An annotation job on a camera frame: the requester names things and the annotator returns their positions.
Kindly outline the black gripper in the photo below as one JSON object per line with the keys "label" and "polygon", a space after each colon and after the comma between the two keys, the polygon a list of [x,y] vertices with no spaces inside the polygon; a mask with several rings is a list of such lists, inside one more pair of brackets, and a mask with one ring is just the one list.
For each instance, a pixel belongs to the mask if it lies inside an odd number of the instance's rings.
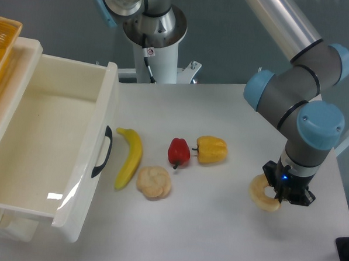
{"label": "black gripper", "polygon": [[309,183],[314,175],[296,176],[291,173],[291,166],[283,166],[281,161],[268,161],[262,169],[279,203],[287,201],[296,206],[309,207],[315,201],[316,196],[309,190]]}

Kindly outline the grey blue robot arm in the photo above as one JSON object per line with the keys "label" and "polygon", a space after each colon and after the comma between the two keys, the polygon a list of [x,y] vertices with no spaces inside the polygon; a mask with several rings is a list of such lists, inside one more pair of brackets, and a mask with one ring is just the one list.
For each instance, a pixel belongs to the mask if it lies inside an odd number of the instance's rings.
{"label": "grey blue robot arm", "polygon": [[[190,83],[195,65],[179,70],[178,44],[187,31],[184,13],[171,0],[94,0],[110,27],[121,23],[134,46],[139,83]],[[293,0],[246,0],[290,61],[281,75],[262,70],[244,88],[247,103],[286,137],[278,162],[263,166],[274,201],[309,206],[309,183],[344,129],[339,108],[319,93],[349,75],[349,51],[328,45]]]}

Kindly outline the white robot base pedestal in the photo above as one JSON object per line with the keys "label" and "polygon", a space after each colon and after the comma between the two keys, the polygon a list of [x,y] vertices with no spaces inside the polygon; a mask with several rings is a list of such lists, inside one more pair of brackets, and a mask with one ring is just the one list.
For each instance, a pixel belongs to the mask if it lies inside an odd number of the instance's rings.
{"label": "white robot base pedestal", "polygon": [[175,5],[162,16],[142,13],[123,24],[123,31],[133,46],[137,83],[195,82],[201,63],[191,61],[185,68],[178,67],[179,43],[187,30],[186,16]]}

